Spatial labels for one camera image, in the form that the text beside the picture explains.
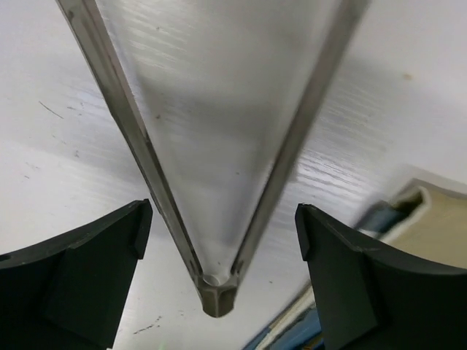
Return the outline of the metal tongs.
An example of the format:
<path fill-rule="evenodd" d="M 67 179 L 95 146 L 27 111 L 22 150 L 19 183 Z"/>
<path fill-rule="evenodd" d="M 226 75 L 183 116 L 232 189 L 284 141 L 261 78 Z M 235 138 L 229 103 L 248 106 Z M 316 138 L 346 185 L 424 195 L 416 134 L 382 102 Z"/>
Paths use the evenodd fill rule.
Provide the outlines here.
<path fill-rule="evenodd" d="M 63 16 L 102 92 L 147 184 L 179 254 L 197 289 L 204 312 L 214 318 L 234 309 L 235 298 L 260 239 L 285 188 L 294 163 L 324 103 L 326 94 L 369 1 L 340 1 L 331 20 L 297 110 L 275 156 L 271 173 L 259 197 L 225 282 L 203 271 L 167 177 L 132 96 L 117 51 L 95 1 L 59 1 Z"/>

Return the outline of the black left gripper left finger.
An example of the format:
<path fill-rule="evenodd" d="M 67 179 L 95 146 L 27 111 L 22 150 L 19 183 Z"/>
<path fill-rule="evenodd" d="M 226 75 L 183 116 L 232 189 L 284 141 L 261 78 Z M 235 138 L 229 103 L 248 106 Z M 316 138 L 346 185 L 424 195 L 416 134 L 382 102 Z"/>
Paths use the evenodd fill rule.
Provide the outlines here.
<path fill-rule="evenodd" d="M 114 346 L 153 209 L 125 206 L 1 256 L 2 349 Z"/>

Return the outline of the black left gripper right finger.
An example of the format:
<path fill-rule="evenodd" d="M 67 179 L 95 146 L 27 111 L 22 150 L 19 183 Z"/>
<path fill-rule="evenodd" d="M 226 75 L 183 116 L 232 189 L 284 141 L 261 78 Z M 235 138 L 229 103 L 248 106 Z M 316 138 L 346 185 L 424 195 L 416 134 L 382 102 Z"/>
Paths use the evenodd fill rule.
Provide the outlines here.
<path fill-rule="evenodd" d="M 296 230 L 327 349 L 464 349 L 466 270 L 299 204 Z"/>

